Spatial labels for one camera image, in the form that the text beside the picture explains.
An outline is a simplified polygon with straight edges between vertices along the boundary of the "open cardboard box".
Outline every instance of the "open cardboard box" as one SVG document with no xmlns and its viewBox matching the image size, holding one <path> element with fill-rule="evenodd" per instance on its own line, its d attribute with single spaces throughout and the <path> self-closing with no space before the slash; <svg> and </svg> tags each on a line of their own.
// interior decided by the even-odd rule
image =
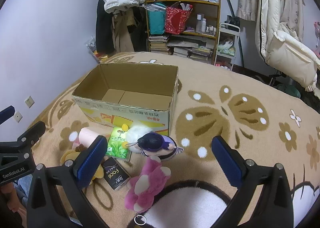
<svg viewBox="0 0 320 228">
<path fill-rule="evenodd" d="M 73 97 L 93 122 L 111 127 L 144 124 L 168 135 L 177 91 L 177 66 L 110 63 L 94 68 Z"/>
</svg>

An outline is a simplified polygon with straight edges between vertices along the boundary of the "fluffy blanket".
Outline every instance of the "fluffy blanket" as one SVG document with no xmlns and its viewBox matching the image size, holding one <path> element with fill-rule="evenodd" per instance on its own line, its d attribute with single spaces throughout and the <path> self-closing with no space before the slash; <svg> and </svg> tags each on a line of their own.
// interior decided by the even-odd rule
<svg viewBox="0 0 320 228">
<path fill-rule="evenodd" d="M 319 194 L 320 115 L 301 100 L 257 80 L 220 67 L 188 58 L 148 52 L 115 55 L 106 61 L 160 63 L 179 67 L 179 93 L 170 136 L 184 152 L 163 162 L 172 171 L 165 189 L 144 216 L 154 228 L 206 228 L 220 216 L 236 189 L 231 187 L 214 158 L 210 143 L 221 134 L 232 148 L 259 165 L 284 165 L 294 204 L 297 224 Z M 59 95 L 35 120 L 42 120 L 46 133 L 33 147 L 36 164 L 60 164 L 71 148 L 70 133 L 83 127 L 112 128 L 91 122 L 72 100 L 71 93 L 81 81 Z M 145 160 L 133 154 L 129 162 L 119 161 L 131 175 L 140 173 Z M 137 228 L 135 213 L 124 208 L 128 188 L 113 191 L 104 179 L 95 179 L 85 194 L 111 228 Z M 67 212 L 76 217 L 61 197 Z M 247 221 L 259 193 L 242 222 Z"/>
</svg>

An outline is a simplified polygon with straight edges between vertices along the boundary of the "green tea carton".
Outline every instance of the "green tea carton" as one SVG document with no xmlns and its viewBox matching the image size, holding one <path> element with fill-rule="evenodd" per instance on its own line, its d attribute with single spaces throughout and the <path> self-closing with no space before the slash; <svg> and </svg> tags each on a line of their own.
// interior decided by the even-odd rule
<svg viewBox="0 0 320 228">
<path fill-rule="evenodd" d="M 126 131 L 123 131 L 121 127 L 113 128 L 106 155 L 113 158 L 122 159 L 125 161 L 130 160 L 131 151 L 122 146 L 125 142 Z"/>
</svg>

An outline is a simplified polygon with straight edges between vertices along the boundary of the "pink plush toy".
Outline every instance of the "pink plush toy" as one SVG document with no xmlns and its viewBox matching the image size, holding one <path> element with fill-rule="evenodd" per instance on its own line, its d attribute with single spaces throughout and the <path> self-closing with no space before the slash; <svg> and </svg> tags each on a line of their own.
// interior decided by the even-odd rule
<svg viewBox="0 0 320 228">
<path fill-rule="evenodd" d="M 171 170 L 162 167 L 159 157 L 148 157 L 141 174 L 128 182 L 130 190 L 124 199 L 125 208 L 137 213 L 147 211 L 152 206 L 155 195 L 163 190 L 170 176 Z"/>
</svg>

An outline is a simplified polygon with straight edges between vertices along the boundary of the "electrical outlet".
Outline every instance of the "electrical outlet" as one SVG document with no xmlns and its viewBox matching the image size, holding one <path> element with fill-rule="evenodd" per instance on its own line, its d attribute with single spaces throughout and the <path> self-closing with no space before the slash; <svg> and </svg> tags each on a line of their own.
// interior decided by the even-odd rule
<svg viewBox="0 0 320 228">
<path fill-rule="evenodd" d="M 16 111 L 13 117 L 17 123 L 20 122 L 20 120 L 22 119 L 22 115 L 19 113 L 19 111 Z"/>
<path fill-rule="evenodd" d="M 35 103 L 31 96 L 29 96 L 24 102 L 29 108 Z"/>
</svg>

